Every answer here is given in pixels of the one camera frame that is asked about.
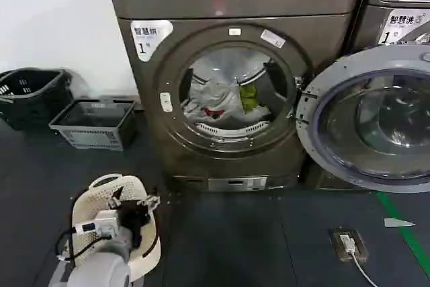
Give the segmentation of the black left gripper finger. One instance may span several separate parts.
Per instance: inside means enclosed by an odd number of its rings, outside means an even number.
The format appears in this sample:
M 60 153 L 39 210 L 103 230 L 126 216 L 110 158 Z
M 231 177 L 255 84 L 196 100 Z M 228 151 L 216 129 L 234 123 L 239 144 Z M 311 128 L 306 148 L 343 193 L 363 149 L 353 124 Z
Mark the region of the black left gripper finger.
M 107 205 L 109 206 L 109 208 L 111 210 L 116 210 L 121 206 L 120 198 L 121 198 L 123 189 L 124 189 L 124 187 L 119 187 L 117 190 L 115 190 L 112 193 L 110 199 L 107 201 L 108 202 Z
M 160 196 L 147 196 L 145 199 L 137 201 L 136 205 L 140 212 L 151 213 L 158 208 L 160 203 Z

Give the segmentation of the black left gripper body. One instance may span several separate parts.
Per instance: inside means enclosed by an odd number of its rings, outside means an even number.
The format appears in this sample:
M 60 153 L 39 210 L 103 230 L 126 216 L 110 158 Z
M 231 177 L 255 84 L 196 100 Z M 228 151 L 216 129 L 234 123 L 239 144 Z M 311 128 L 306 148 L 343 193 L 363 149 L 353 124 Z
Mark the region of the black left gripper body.
M 139 204 L 138 200 L 125 200 L 118 208 L 118 215 L 120 225 L 132 233 L 132 247 L 140 247 L 141 229 L 151 221 L 148 206 Z

